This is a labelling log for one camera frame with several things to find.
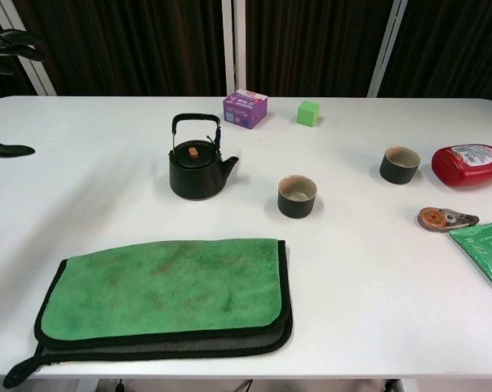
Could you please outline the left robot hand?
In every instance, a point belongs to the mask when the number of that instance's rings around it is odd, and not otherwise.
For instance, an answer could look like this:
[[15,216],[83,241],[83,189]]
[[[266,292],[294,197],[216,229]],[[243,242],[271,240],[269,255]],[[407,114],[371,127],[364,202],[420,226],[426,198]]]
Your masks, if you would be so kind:
[[[42,44],[43,38],[19,29],[0,31],[0,74],[12,75],[14,71],[1,62],[2,57],[20,56],[27,60],[43,62],[46,57],[34,49]],[[0,143],[0,158],[19,158],[35,153],[35,149],[26,145],[4,145]]]

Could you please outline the black teapot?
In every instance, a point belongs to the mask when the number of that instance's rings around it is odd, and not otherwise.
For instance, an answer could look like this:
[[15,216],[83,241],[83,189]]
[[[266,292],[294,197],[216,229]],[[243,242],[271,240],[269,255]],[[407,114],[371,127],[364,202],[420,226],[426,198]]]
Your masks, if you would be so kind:
[[[182,121],[212,121],[215,137],[207,140],[188,140],[175,143],[177,125]],[[222,159],[220,152],[221,126],[214,114],[183,113],[173,117],[172,148],[169,152],[169,182],[175,194],[189,200],[202,200],[217,195],[226,185],[239,157]]]

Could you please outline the brown cup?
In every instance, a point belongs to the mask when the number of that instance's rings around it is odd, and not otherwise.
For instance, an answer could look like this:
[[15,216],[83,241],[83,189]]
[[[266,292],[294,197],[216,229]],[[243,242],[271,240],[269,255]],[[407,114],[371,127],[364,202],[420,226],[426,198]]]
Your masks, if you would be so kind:
[[278,184],[277,206],[279,211],[290,218],[304,218],[313,209],[317,196],[317,185],[302,175],[283,177]]
[[403,146],[388,147],[379,166],[379,174],[388,182],[404,185],[409,183],[420,164],[420,156]]

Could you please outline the dark pleated curtain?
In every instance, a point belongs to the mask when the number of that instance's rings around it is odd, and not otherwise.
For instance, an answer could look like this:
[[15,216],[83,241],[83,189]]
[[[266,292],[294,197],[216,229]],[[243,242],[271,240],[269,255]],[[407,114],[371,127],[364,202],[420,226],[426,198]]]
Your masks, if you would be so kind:
[[[11,0],[62,96],[222,96],[222,0]],[[393,0],[244,0],[246,86],[369,93]],[[408,0],[378,94],[492,100],[492,0]]]

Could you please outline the purple cardboard box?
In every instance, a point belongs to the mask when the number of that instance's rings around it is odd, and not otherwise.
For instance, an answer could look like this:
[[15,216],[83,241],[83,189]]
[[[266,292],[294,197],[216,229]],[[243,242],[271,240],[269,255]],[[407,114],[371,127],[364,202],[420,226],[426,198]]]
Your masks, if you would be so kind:
[[253,129],[267,115],[268,97],[238,89],[224,99],[223,108],[225,121]]

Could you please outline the green cloth black trim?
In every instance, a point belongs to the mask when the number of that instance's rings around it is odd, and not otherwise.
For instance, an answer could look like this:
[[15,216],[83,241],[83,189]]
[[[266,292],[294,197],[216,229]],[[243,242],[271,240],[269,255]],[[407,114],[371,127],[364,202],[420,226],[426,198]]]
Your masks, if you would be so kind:
[[60,262],[35,319],[37,348],[3,386],[16,387],[54,363],[266,354],[292,329],[282,240],[116,247]]

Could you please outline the green cube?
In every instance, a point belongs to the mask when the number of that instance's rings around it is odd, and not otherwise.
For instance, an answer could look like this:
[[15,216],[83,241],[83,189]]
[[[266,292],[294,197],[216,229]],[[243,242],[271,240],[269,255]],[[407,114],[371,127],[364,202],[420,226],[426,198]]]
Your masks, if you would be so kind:
[[319,117],[320,105],[313,101],[305,100],[298,108],[297,123],[308,127],[314,127]]

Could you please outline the red ketchup bottle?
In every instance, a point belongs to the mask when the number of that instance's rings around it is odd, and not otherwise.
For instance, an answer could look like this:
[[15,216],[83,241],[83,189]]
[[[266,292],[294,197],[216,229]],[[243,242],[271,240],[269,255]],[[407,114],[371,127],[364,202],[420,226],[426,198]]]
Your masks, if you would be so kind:
[[450,187],[482,185],[492,181],[492,146],[445,147],[434,153],[431,166],[438,179]]

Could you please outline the green foil packet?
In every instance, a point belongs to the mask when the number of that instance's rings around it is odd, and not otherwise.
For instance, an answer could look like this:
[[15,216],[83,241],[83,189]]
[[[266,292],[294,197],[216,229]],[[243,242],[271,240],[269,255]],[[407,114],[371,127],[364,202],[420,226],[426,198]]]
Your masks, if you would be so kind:
[[492,223],[455,229],[450,237],[492,282]]

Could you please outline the white slanted frame post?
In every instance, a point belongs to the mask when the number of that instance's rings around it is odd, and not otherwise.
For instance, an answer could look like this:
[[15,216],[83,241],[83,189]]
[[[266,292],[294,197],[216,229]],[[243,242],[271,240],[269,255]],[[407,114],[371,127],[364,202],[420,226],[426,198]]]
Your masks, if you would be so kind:
[[[3,29],[26,30],[24,22],[12,0],[0,0],[0,25]],[[20,57],[20,63],[39,96],[57,96],[56,90],[41,62]]]
[[407,4],[408,0],[393,0],[386,29],[380,45],[379,54],[377,56],[370,80],[370,85],[367,92],[368,98],[376,98],[379,94],[379,89],[383,81],[388,62],[392,55],[394,43],[397,39]]

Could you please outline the white upright double frame post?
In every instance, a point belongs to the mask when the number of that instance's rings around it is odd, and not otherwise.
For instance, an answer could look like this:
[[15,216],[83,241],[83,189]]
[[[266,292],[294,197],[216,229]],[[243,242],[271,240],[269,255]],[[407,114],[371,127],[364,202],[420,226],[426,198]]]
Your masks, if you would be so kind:
[[221,0],[226,95],[246,89],[246,0]]

